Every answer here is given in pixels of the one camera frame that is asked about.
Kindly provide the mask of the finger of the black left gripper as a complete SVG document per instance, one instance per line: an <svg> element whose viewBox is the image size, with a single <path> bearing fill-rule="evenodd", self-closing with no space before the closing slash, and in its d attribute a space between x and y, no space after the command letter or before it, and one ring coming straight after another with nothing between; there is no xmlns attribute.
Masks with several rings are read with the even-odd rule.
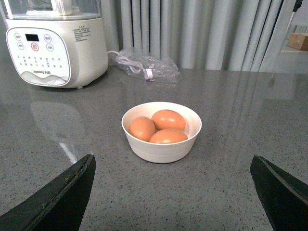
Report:
<svg viewBox="0 0 308 231"><path fill-rule="evenodd" d="M96 160L88 154L0 217L2 231L77 231L89 202Z"/></svg>
<svg viewBox="0 0 308 231"><path fill-rule="evenodd" d="M258 198L275 231L308 229L308 185L255 155L250 173Z"/></svg>

